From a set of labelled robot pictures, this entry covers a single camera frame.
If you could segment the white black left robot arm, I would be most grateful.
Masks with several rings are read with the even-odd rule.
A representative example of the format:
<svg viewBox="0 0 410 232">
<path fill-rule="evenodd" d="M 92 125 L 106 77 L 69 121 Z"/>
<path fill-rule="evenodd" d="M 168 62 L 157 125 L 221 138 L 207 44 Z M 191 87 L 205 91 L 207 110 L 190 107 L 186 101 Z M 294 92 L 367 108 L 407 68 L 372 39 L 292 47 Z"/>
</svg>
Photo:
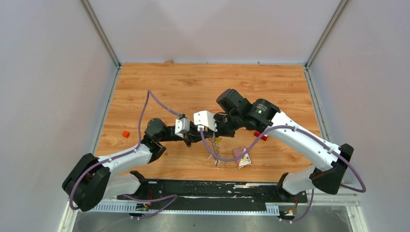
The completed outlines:
<svg viewBox="0 0 410 232">
<path fill-rule="evenodd" d="M 148 186 L 136 172 L 122 176 L 121 173 L 133 167 L 158 160 L 166 151 L 161 142 L 183 141 L 187 146 L 203 137 L 217 133 L 214 119 L 176 119 L 173 126 L 167 126 L 161 119 L 151 119 L 139 142 L 120 152 L 96 157 L 84 154 L 62 183 L 62 189 L 69 196 L 72 210 L 89 211 L 108 199 L 123 194 L 131 194 L 135 199 L 144 199 Z"/>
</svg>

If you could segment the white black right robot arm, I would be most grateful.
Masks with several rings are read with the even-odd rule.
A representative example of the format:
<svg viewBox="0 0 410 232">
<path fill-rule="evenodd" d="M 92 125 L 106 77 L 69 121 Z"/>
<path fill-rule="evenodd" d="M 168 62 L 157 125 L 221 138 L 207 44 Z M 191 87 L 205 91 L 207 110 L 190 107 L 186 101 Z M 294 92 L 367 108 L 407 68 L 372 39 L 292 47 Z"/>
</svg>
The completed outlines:
<svg viewBox="0 0 410 232">
<path fill-rule="evenodd" d="M 257 99 L 250 103 L 235 89 L 225 90 L 216 102 L 224 110 L 214 116 L 218 135 L 233 137 L 236 130 L 245 128 L 282 141 L 312 163 L 306 169 L 281 176 L 276 188 L 279 200 L 288 202 L 296 194 L 314 188 L 327 194 L 338 193 L 354 151 L 351 145 L 324 140 L 271 102 Z"/>
</svg>

